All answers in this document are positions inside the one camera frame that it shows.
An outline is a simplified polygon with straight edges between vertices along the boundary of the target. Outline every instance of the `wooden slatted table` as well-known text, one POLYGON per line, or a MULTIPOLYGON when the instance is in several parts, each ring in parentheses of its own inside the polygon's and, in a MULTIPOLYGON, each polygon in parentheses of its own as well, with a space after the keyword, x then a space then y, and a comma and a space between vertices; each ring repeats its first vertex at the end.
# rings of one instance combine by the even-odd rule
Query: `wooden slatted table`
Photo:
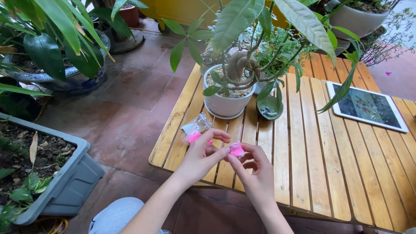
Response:
MULTIPOLYGON (((314 110, 329 100, 326 80, 343 82, 351 62, 337 58, 333 71, 326 56, 305 61, 300 92, 290 70, 282 89, 284 113, 273 122, 258 120, 254 95, 246 110, 231 120, 214 118, 204 107, 203 78, 195 65, 150 157, 149 164, 173 172, 188 146, 180 127, 201 111, 213 127, 240 140, 260 145, 274 165, 275 196, 289 214, 362 224, 403 233, 416 227, 416 103, 393 97, 408 134, 345 119, 332 110, 314 110)), ((364 63, 353 86, 380 92, 364 63)), ((214 140, 216 147, 222 142, 214 140)), ((229 163, 221 161, 203 183, 244 192, 229 163)))

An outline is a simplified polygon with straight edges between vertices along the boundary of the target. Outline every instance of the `plastic bag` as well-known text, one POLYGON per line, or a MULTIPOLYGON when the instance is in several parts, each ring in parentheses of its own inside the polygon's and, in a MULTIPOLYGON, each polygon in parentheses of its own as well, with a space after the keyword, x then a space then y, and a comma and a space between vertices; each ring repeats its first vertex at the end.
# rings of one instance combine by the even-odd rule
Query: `plastic bag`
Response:
POLYGON ((202 131, 212 128, 212 122, 207 118, 204 112, 201 112, 195 119, 191 120, 188 124, 181 127, 185 132, 182 136, 182 142, 189 144, 189 136, 198 135, 202 131))

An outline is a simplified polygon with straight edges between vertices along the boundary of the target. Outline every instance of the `pebble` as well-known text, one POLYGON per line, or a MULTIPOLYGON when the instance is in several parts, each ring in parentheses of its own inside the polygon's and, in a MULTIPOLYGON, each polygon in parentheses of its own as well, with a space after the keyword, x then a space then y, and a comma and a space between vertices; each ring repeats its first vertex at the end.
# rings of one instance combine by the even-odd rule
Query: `pebble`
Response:
MULTIPOLYGON (((220 77, 223 77, 223 69, 222 69, 222 67, 216 68, 215 71, 220 75, 220 77)), ((207 76, 207 84, 208 84, 208 86, 211 86, 211 85, 219 86, 217 83, 215 83, 212 80, 210 74, 208 74, 208 76, 207 76)), ((227 86, 229 88, 234 88, 235 87, 235 85, 233 85, 233 84, 227 84, 227 86)), ((248 95, 251 92, 252 89, 253 89, 253 87, 250 87, 250 88, 248 88, 246 90, 234 90, 234 91, 230 91, 229 98, 240 98, 240 97, 244 97, 244 96, 248 95)), ((227 95, 225 93, 223 93, 223 92, 218 92, 218 94, 220 96, 222 96, 222 97, 227 97, 227 95)))

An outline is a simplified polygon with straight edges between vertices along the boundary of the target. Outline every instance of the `gray plastic planter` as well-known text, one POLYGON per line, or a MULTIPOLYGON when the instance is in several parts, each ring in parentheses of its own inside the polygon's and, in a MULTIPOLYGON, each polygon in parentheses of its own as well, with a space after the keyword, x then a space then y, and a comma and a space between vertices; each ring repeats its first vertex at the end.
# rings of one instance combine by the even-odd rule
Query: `gray plastic planter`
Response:
POLYGON ((92 189, 105 175, 101 166, 87 154, 89 143, 84 139, 0 113, 0 119, 6 118, 38 132, 60 137, 77 146, 48 188, 17 217, 15 224, 28 225, 39 215, 77 215, 92 189))

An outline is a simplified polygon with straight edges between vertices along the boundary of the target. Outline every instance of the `tablet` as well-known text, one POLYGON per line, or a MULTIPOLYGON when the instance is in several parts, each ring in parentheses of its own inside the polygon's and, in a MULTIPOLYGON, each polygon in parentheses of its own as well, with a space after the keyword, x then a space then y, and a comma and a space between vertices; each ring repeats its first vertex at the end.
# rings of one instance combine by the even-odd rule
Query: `tablet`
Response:
MULTIPOLYGON (((341 84, 327 81, 329 96, 334 97, 341 84)), ((373 125, 409 132, 390 96, 350 87, 333 107, 334 114, 373 125)))

